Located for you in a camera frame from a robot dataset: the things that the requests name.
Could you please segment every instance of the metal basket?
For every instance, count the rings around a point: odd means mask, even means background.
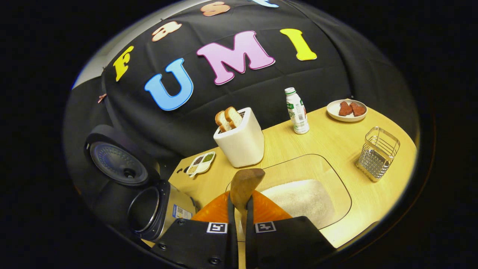
[[[377,182],[385,174],[397,155],[400,141],[389,132],[376,126],[365,135],[365,144],[357,162],[373,182]]]

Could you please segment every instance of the plate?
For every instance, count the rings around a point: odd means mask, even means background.
[[[338,114],[338,112],[340,111],[340,103],[343,102],[343,101],[345,101],[349,105],[352,102],[354,102],[355,104],[357,104],[361,107],[364,107],[365,108],[365,113],[363,113],[363,115],[360,115],[358,117],[355,117],[354,113],[350,113],[347,116],[340,116]],[[329,115],[332,118],[334,118],[336,120],[339,120],[339,121],[343,121],[343,122],[358,122],[358,121],[362,120],[363,118],[365,118],[365,116],[367,116],[368,111],[369,111],[369,109],[367,108],[367,106],[364,103],[356,101],[356,100],[350,100],[350,99],[342,99],[342,100],[333,101],[333,102],[331,102],[330,104],[327,105],[327,112],[329,113]]]
[[[209,161],[205,162],[204,158],[209,154],[212,154],[212,158]],[[214,160],[214,157],[216,157],[216,152],[215,151],[210,151],[208,153],[204,153],[202,155],[197,156],[191,162],[191,165],[187,169],[186,174],[192,176],[192,175],[195,175],[195,174],[200,174],[200,173],[204,173],[204,172],[208,171],[209,167],[211,166],[212,161]],[[196,160],[199,159],[199,158],[201,158],[201,161],[198,164],[194,164],[194,162],[196,162]]]

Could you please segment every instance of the screw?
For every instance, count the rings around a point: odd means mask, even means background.
[[[210,264],[218,264],[218,263],[220,263],[220,262],[221,262],[221,260],[218,259],[218,258],[210,258],[210,259],[209,259],[209,263],[210,263]]]

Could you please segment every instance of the yellow letter i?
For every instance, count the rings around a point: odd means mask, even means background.
[[[281,33],[288,36],[289,39],[292,41],[292,44],[297,50],[297,59],[301,61],[317,59],[317,54],[310,50],[309,45],[307,45],[304,38],[302,37],[301,31],[297,29],[282,29]]]

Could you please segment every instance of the toast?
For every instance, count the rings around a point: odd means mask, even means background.
[[[224,111],[224,117],[226,118],[231,129],[239,127],[242,122],[242,116],[237,112],[237,110],[230,106]]]
[[[215,120],[221,132],[227,132],[232,129],[224,116],[224,110],[221,110],[216,114]]]

